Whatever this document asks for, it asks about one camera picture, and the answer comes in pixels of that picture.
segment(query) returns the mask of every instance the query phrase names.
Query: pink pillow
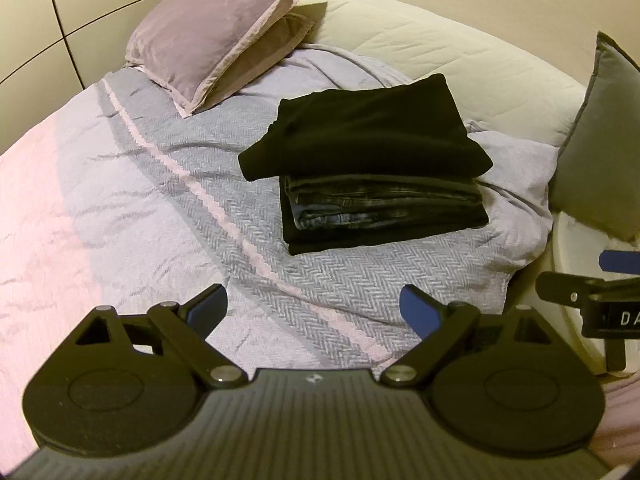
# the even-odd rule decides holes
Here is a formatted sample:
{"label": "pink pillow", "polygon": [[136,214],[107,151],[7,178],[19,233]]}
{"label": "pink pillow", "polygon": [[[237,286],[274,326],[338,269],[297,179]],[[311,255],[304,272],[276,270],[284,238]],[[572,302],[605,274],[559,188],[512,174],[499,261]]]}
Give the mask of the pink pillow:
{"label": "pink pillow", "polygon": [[276,39],[273,45],[266,36],[255,49],[261,59],[247,56],[249,66],[244,62],[244,70],[233,72],[238,79],[224,77],[298,1],[162,0],[131,35],[127,65],[165,88],[181,115],[189,116],[204,109],[209,95],[207,107],[238,91],[250,75],[268,70],[302,41],[313,23],[303,16],[288,18],[270,35]]}

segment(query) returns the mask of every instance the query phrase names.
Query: gray cushion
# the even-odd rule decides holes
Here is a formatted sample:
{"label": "gray cushion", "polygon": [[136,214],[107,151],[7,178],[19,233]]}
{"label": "gray cushion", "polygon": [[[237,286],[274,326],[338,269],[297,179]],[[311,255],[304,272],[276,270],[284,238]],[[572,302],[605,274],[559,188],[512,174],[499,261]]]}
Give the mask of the gray cushion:
{"label": "gray cushion", "polygon": [[550,204],[621,240],[640,233],[640,68],[602,32]]}

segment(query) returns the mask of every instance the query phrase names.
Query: pink fabric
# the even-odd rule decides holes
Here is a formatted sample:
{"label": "pink fabric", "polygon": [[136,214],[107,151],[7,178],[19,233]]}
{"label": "pink fabric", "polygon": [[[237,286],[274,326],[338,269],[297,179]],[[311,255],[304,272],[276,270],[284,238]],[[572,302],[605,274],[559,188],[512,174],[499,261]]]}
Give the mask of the pink fabric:
{"label": "pink fabric", "polygon": [[55,123],[54,114],[0,157],[1,472],[36,449],[22,416],[24,387],[87,305],[100,303],[88,253],[65,214]]}
{"label": "pink fabric", "polygon": [[611,466],[640,460],[640,372],[604,386],[607,409],[591,450]]}

